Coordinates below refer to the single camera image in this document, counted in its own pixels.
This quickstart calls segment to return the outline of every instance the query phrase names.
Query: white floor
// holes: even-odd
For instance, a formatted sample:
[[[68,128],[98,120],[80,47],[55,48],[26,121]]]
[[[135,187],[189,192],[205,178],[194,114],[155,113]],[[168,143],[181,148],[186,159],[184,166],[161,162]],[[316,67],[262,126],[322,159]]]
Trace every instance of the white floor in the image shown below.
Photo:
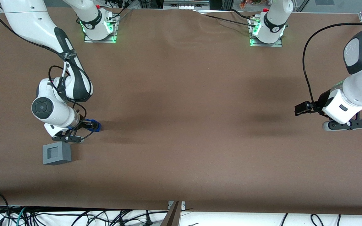
[[[119,211],[108,212],[109,219],[113,219],[118,215]],[[132,217],[144,214],[144,210],[132,211],[124,220]],[[217,213],[217,212],[183,212],[181,217],[180,226],[191,226],[198,223],[196,226],[280,226],[283,219],[283,213]],[[165,217],[165,213],[151,214],[152,222],[161,221]],[[323,221],[324,226],[335,226],[337,223],[337,215],[319,214],[319,217]],[[76,219],[76,216],[47,216],[41,215],[38,217],[47,226],[70,226]],[[141,221],[145,222],[145,217],[140,218]],[[86,225],[87,217],[82,217],[75,223],[74,226]],[[103,221],[96,220],[92,222],[90,226],[104,226]],[[132,221],[126,224],[127,226],[141,226],[143,225],[139,221]],[[310,220],[310,214],[294,214],[290,213],[284,226],[313,226]],[[362,226],[362,216],[356,215],[342,215],[340,220],[340,226]]]

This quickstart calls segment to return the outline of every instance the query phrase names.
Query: metal mounting plate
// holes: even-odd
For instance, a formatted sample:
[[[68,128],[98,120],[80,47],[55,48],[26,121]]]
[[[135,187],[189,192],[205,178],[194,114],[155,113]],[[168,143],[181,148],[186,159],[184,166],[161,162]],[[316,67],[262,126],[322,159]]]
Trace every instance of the metal mounting plate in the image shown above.
[[[116,43],[117,42],[117,35],[118,35],[118,27],[119,27],[119,20],[120,16],[115,17],[112,20],[112,29],[114,30],[111,34],[109,34],[105,39],[102,40],[92,40],[85,34],[85,43]]]
[[[251,20],[251,19],[247,19],[248,24],[253,24],[253,25],[257,25],[258,21],[256,20]],[[256,36],[254,36],[253,27],[248,27],[248,30],[250,32],[250,46],[263,46],[263,47],[282,47],[282,38],[280,37],[275,43],[263,43],[261,42]]]

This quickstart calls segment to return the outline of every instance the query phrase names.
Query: black joint band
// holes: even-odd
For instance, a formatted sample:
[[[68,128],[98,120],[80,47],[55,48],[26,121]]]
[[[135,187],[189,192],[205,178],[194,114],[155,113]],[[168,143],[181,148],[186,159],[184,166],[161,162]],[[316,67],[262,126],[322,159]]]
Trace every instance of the black joint band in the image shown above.
[[[67,76],[59,78],[58,95],[63,101],[69,102],[68,98],[66,97],[66,86],[65,86],[66,77]]]
[[[266,27],[269,28],[270,32],[272,33],[277,33],[279,32],[280,29],[282,29],[284,27],[284,25],[286,24],[286,22],[284,22],[281,25],[276,25],[276,24],[272,24],[268,19],[267,19],[267,13],[265,14],[265,16],[263,17],[263,21],[266,25]]]
[[[59,53],[58,56],[62,59],[62,60],[69,60],[72,58],[76,57],[76,51],[75,49],[72,50],[68,50],[62,53]]]
[[[89,30],[93,30],[95,28],[95,26],[100,23],[101,19],[102,19],[102,14],[101,14],[101,11],[98,10],[99,12],[99,15],[96,17],[96,19],[92,20],[92,21],[89,21],[89,22],[86,22],[86,21],[83,21],[83,20],[80,20],[80,22],[83,24],[84,27],[86,27],[87,29]]]

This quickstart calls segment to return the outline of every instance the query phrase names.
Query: wooden board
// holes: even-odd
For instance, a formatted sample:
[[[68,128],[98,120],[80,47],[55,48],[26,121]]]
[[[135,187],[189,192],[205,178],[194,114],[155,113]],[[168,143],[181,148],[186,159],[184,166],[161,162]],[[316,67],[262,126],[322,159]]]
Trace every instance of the wooden board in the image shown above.
[[[325,132],[325,118],[294,116],[309,100],[306,40],[357,15],[292,14],[283,47],[266,48],[250,47],[244,26],[189,10],[134,10],[115,44],[83,43],[70,8],[49,13],[93,82],[84,106],[103,130],[72,145],[72,163],[42,165],[52,141],[30,106],[62,62],[0,24],[0,192],[10,204],[362,214],[362,130]],[[309,45],[316,98],[348,76],[343,47],[361,29],[326,30]]]

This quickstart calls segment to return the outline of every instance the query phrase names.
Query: blue object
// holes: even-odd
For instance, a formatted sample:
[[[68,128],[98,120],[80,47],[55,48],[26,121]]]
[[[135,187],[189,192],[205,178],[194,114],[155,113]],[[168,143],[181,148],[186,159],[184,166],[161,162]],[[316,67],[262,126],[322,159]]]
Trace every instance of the blue object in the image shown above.
[[[86,128],[87,130],[89,130],[90,132],[100,132],[101,123],[99,123],[99,122],[96,121],[96,120],[88,120],[88,119],[85,119],[85,121],[95,122],[95,123],[97,123],[97,124],[99,125],[96,130],[94,130],[94,129],[92,129],[92,128]]]

